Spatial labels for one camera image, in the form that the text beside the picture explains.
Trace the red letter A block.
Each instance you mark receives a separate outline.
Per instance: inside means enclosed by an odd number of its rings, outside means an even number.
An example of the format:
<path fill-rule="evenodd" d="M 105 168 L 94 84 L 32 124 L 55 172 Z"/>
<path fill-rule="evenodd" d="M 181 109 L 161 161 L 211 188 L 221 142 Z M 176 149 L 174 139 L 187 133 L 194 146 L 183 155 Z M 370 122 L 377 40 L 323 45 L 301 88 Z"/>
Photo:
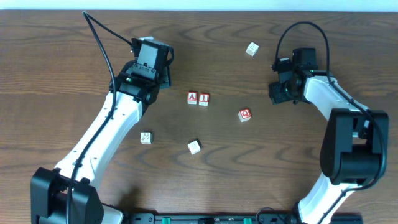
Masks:
<path fill-rule="evenodd" d="M 198 93 L 189 91 L 188 96 L 187 96 L 187 103 L 189 105 L 195 105 L 195 104 L 197 104 L 197 101 L 198 101 Z"/>

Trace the red letter I block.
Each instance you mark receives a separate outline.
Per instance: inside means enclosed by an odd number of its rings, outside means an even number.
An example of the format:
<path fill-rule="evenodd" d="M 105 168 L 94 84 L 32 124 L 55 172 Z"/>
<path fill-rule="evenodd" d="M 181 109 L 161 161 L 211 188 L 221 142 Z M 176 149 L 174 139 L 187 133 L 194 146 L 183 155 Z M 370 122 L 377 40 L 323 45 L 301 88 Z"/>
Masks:
<path fill-rule="evenodd" d="M 200 106 L 208 106 L 210 100 L 210 95 L 207 93 L 201 93 L 199 97 L 198 104 Z"/>

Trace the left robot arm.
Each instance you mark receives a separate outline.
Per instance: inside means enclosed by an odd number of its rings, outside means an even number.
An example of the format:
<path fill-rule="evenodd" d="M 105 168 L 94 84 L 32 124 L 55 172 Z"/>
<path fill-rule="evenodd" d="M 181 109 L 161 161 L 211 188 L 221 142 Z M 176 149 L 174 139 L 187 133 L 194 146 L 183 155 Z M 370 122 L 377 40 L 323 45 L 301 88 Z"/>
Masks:
<path fill-rule="evenodd" d="M 159 90 L 170 87 L 170 68 L 128 62 L 109 84 L 104 105 L 77 145 L 54 169 L 37 169 L 30 182 L 32 223 L 123 223 L 120 209 L 103 204 L 97 189 L 129 130 Z"/>

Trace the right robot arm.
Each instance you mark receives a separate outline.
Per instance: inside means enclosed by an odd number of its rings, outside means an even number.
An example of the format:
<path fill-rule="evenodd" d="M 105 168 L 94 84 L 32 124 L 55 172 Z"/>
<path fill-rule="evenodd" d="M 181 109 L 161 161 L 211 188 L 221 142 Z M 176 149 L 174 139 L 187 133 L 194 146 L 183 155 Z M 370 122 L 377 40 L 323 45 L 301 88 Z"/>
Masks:
<path fill-rule="evenodd" d="M 375 185 L 387 166 L 389 117 L 357 102 L 315 57 L 277 58 L 277 82 L 269 85 L 274 104 L 313 104 L 327 120 L 320 151 L 321 174 L 311 191 L 295 204 L 289 223 L 331 223 L 353 193 Z"/>

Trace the red letter Q block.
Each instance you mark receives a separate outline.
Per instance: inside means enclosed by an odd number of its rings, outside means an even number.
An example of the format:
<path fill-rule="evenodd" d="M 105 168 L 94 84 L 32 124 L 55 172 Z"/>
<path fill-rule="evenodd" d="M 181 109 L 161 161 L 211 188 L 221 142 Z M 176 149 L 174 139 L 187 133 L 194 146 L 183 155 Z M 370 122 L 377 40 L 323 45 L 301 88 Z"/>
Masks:
<path fill-rule="evenodd" d="M 251 112 L 248 108 L 239 110 L 238 117 L 240 122 L 249 121 L 252 117 Z"/>

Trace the white block top right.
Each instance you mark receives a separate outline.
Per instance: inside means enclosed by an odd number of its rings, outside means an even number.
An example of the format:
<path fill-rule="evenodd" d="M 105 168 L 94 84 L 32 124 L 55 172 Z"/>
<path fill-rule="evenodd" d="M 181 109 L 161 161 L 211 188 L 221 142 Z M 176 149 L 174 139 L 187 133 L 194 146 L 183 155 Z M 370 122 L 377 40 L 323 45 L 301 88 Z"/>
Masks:
<path fill-rule="evenodd" d="M 248 45 L 248 47 L 246 48 L 246 53 L 253 57 L 253 56 L 255 56 L 255 54 L 257 53 L 258 50 L 259 50 L 259 46 L 256 43 L 251 42 Z"/>

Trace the white block picture face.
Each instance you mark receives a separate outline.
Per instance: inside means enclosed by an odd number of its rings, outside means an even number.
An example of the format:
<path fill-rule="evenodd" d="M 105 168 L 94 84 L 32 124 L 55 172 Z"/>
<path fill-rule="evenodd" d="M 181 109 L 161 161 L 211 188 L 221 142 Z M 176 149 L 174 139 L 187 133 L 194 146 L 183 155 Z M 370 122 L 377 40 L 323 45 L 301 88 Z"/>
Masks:
<path fill-rule="evenodd" d="M 140 141 L 142 144 L 152 144 L 152 133 L 151 132 L 141 132 Z"/>

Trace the plain white tilted block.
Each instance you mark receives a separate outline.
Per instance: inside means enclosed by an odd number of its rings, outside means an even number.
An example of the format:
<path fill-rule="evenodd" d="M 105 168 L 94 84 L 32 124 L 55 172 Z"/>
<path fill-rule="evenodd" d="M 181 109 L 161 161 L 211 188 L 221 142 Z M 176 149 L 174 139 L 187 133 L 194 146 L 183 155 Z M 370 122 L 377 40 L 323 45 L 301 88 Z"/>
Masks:
<path fill-rule="evenodd" d="M 200 143 L 197 140 L 190 142 L 187 146 L 191 155 L 194 155 L 201 151 Z"/>

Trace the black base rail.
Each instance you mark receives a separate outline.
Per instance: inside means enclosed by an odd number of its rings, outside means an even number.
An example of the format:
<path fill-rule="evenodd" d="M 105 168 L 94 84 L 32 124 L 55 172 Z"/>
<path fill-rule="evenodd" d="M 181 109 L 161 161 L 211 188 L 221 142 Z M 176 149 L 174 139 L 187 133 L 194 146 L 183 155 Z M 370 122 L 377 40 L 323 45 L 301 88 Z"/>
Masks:
<path fill-rule="evenodd" d="M 133 213 L 123 223 L 129 224 L 278 224 L 290 223 L 286 214 L 255 215 L 154 215 Z"/>

